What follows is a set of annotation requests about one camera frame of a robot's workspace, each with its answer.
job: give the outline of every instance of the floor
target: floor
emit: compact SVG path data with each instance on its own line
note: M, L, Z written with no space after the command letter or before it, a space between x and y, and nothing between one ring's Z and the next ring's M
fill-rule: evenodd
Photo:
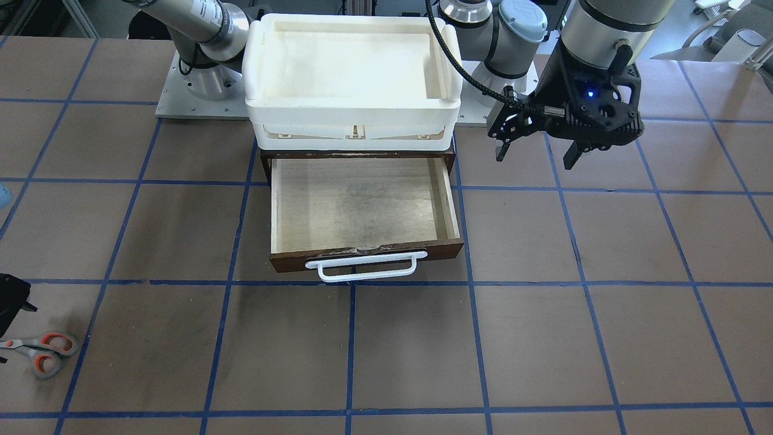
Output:
M645 135L571 172L460 128L463 253L328 286L267 261L248 123L154 117L172 53L0 39L0 265L39 308L6 337L83 342L47 381L3 352L0 433L773 433L759 76L642 61Z

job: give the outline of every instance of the scissors blade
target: scissors blade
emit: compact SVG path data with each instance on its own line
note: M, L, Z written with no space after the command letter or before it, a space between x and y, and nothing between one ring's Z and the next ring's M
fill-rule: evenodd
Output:
M16 349L20 348L24 344L21 340L5 340L0 341L0 349Z

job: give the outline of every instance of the chair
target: chair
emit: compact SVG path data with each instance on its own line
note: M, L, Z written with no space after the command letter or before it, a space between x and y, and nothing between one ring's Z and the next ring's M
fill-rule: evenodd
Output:
M717 1L705 0L702 3L716 5ZM715 22L725 18L727 18L727 23L720 27L713 36L706 39L702 45L690 45L702 32L709 29ZM743 29L754 30L763 38L768 39L770 43L773 36L773 0L751 0L741 9L726 9L690 35L681 49L661 53L654 56L653 59L710 62L735 37L736 33ZM739 59L739 62L744 62L744 60L745 58ZM768 88L773 92L773 58L767 59L759 71Z
M717 15L725 12L728 9L730 9L730 2L727 0L696 0L693 14L700 15L702 12L706 15L706 18L713 23L712 26L721 27L725 25L727 19L722 17L717 20L714 19L717 17Z

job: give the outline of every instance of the scissors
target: scissors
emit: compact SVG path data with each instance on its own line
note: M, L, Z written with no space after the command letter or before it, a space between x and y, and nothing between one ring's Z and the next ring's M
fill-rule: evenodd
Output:
M64 339L64 346L51 344L56 338ZM23 338L21 340L0 341L0 349L13 349L27 355L32 360L32 370L41 379L48 379L62 369L62 358L75 355L78 352L78 340L63 332L49 332L39 338ZM53 361L50 367L47 361Z

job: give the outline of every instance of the black cable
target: black cable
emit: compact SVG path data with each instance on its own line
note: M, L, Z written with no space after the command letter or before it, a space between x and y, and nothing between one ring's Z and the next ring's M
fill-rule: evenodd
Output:
M517 111L530 111L532 113L542 113L544 112L544 108L540 107L536 104L524 104L521 101L518 101L515 98L508 98L503 94L500 94L497 91L494 91L490 87L484 85L483 83L477 81L470 73L465 71L465 68L456 60L454 55L451 53L451 50L448 49L448 45L446 45L445 41L443 40L443 36L440 34L440 30L438 29L438 25L434 21L434 15L432 13L432 5L430 4L430 0L424 0L424 5L427 7L427 17L430 20L430 26L432 27L432 33L434 33L435 38L438 40L438 44L440 44L441 50L443 50L443 53L448 58L448 61L451 62L451 65L454 67L454 69L465 79L467 82L469 82L473 87L481 91L484 95L494 98L497 101L501 101L504 104L507 104L508 106L515 108Z
M486 54L485 59L483 60L483 63L486 64L491 62L491 59L494 58L496 46L499 45L499 8L494 8L492 15L493 25L491 26L491 45L489 45L489 54Z
M440 0L435 0L434 3L432 3L433 6L435 6L437 3L440 3Z
M187 62L185 62L186 66L188 67L188 70L186 72L184 72L184 73L182 72L182 64L183 64L182 58L181 57L177 58L177 69L180 71L180 74L183 77L188 76L188 75L190 75L193 72L193 65L196 65L196 60L199 57L199 51L200 50L201 50L201 46L197 43L196 44L196 49L193 50L193 59L191 59L191 63L188 64Z

